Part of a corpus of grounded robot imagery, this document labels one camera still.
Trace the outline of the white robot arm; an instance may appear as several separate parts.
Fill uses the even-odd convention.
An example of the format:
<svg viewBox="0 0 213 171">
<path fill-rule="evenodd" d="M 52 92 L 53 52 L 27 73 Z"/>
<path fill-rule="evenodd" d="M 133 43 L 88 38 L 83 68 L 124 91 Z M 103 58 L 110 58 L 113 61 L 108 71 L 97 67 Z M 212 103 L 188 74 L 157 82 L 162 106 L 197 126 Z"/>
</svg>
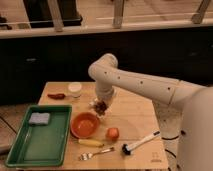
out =
<svg viewBox="0 0 213 171">
<path fill-rule="evenodd" d="M 117 58 L 104 54 L 88 68 L 97 99 L 110 105 L 114 86 L 182 112 L 178 171 L 213 171 L 213 87 L 118 69 Z"/>
</svg>

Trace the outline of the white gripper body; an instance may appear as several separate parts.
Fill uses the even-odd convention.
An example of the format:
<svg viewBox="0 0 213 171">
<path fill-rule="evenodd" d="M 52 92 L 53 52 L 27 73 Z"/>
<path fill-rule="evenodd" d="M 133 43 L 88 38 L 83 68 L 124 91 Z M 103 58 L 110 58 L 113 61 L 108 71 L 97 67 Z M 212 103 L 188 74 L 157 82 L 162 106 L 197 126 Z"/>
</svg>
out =
<svg viewBox="0 0 213 171">
<path fill-rule="evenodd" d="M 99 101 L 104 102 L 107 106 L 110 106 L 116 96 L 116 91 L 114 88 L 107 91 L 96 90 L 96 96 Z"/>
</svg>

